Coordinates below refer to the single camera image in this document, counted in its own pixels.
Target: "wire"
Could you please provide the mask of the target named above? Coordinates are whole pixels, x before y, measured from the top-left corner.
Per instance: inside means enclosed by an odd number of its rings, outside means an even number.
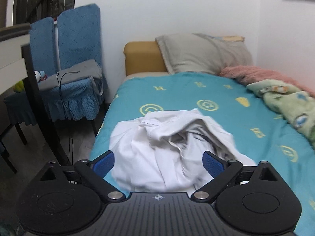
[[[69,106],[66,106],[66,103],[64,101],[64,98],[62,96],[62,91],[61,91],[61,82],[62,82],[62,78],[66,75],[66,74],[74,74],[74,73],[78,73],[80,71],[75,71],[75,72],[67,72],[67,73],[64,73],[63,76],[61,77],[60,81],[58,79],[58,76],[59,76],[59,72],[57,73],[56,75],[56,78],[57,78],[57,81],[58,81],[58,87],[59,87],[59,95],[60,95],[60,99],[61,99],[61,103],[62,103],[62,109],[63,109],[63,112],[64,112],[64,115],[65,115],[65,119],[67,118],[66,116],[66,110],[65,110],[65,107],[71,112],[71,115],[72,115],[72,118],[74,118],[74,114],[73,112],[71,111],[71,109],[69,108]],[[69,161],[70,159],[70,138],[71,138],[71,141],[72,141],[72,164],[73,164],[73,136],[71,134],[70,136],[70,128],[68,128],[68,136],[69,136],[69,150],[68,150],[68,160],[67,162]]]

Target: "white wall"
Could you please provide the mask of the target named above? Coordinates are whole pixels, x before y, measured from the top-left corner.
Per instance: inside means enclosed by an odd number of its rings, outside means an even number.
[[[315,0],[260,0],[257,65],[315,89]]]
[[[256,61],[259,0],[75,0],[101,11],[103,64],[111,101],[125,77],[123,48],[162,34],[242,35]]]

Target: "green blanket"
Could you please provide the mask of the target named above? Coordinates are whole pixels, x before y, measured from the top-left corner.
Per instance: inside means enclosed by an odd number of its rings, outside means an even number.
[[[279,80],[263,80],[247,85],[247,88],[262,97],[273,111],[302,133],[315,149],[315,99],[309,93]]]

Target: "floor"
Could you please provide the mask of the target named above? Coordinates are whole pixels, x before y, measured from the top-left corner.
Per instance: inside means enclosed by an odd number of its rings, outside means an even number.
[[[100,128],[105,116],[105,111],[101,110],[94,120],[97,130]],[[73,135],[73,161],[88,159],[93,147],[95,136],[91,123],[86,119],[79,121],[57,121],[55,127],[60,137],[60,142],[68,155],[69,137],[68,131]],[[21,139],[13,127],[3,137],[2,141],[10,153],[10,161],[18,170],[13,174],[6,163],[0,157],[0,223],[9,224],[13,229],[18,226],[15,216],[15,202],[28,182],[37,174],[44,164],[55,159],[41,131],[36,126],[25,126],[21,124],[21,129],[28,141],[23,145]]]

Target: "yellow smiley face print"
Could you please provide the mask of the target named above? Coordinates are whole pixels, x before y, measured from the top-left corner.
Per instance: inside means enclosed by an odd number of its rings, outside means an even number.
[[[155,104],[146,104],[140,107],[139,109],[142,115],[146,115],[149,112],[157,112],[157,111],[164,111],[163,107]]]
[[[285,155],[290,157],[291,162],[298,161],[299,155],[297,154],[297,151],[285,145],[281,145],[280,148]]]
[[[217,103],[215,103],[215,102],[213,102],[211,100],[206,100],[206,99],[199,100],[197,102],[197,105],[201,109],[206,110],[206,111],[215,111],[215,110],[218,110],[218,108],[219,108]]]

